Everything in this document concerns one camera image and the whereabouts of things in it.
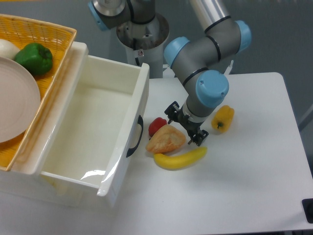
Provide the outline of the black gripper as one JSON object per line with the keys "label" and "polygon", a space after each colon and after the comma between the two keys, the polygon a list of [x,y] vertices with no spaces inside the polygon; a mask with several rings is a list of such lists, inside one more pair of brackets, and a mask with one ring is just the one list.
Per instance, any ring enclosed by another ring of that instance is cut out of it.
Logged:
{"label": "black gripper", "polygon": [[188,144],[195,143],[197,146],[201,146],[208,137],[209,133],[201,130],[205,117],[198,117],[192,114],[186,105],[179,108],[179,104],[174,101],[167,107],[164,113],[168,117],[168,124],[173,121],[178,122],[187,131],[190,137]]}

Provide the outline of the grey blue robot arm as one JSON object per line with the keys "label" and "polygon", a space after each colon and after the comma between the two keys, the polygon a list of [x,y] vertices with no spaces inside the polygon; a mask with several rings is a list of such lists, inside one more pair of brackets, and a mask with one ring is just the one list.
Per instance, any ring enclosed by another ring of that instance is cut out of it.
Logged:
{"label": "grey blue robot arm", "polygon": [[246,49],[251,31],[245,22],[232,20],[221,1],[190,4],[204,31],[195,42],[185,37],[169,42],[168,22],[156,12],[153,0],[92,0],[88,7],[101,30],[115,28],[129,64],[148,64],[153,78],[161,76],[163,62],[168,64],[188,97],[182,106],[172,103],[165,114],[187,131],[191,142],[201,145],[208,136],[201,125],[229,90],[225,75],[210,66]]}

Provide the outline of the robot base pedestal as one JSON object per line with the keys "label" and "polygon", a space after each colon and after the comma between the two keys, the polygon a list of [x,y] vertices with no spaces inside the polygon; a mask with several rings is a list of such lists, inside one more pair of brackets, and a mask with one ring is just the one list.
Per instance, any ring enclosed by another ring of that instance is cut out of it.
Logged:
{"label": "robot base pedestal", "polygon": [[147,24],[126,22],[116,29],[117,38],[126,51],[127,62],[150,66],[150,78],[163,76],[164,44],[169,37],[169,24],[159,13]]}

